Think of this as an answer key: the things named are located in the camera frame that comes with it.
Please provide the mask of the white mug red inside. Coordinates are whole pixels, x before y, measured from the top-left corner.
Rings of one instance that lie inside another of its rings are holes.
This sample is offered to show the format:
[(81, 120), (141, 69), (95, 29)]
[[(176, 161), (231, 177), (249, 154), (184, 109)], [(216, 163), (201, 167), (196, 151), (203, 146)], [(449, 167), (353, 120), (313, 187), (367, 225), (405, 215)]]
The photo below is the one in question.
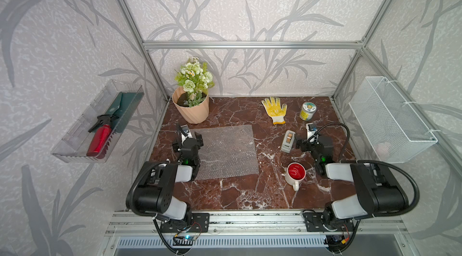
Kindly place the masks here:
[(285, 168), (283, 174), (286, 182), (292, 186), (295, 192), (299, 191), (300, 184), (306, 177), (306, 169), (300, 163), (291, 163)]

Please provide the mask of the clear bubble wrap sheet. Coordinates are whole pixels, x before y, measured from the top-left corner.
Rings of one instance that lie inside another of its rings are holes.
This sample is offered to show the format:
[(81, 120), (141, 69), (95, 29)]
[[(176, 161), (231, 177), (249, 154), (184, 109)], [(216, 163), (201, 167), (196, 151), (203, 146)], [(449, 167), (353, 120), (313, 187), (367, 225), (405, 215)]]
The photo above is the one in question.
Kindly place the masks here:
[(240, 177), (259, 173), (251, 125), (194, 129), (202, 135), (197, 180)]

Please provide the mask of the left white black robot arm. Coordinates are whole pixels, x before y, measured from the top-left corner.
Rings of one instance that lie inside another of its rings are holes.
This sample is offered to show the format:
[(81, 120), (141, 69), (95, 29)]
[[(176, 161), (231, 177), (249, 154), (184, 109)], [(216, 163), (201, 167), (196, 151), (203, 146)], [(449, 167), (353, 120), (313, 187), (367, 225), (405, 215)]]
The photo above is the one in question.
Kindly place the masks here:
[(175, 198), (173, 191), (176, 183), (196, 179), (202, 146), (202, 136), (197, 134), (173, 144), (179, 153), (177, 162), (145, 162), (127, 194), (126, 208), (138, 216), (156, 217), (186, 227), (192, 225), (190, 205)]

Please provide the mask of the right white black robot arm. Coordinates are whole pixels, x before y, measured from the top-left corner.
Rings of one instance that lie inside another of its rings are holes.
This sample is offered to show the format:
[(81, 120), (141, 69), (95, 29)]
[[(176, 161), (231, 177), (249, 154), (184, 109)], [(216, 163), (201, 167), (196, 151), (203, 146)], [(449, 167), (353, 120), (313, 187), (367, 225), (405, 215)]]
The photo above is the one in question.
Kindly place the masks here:
[(332, 160), (333, 142), (326, 136), (296, 137), (295, 147), (311, 154), (319, 175), (354, 184), (354, 195), (326, 204), (321, 216), (326, 226), (352, 219), (400, 216), (419, 203), (416, 181), (397, 166), (376, 160), (336, 163)]

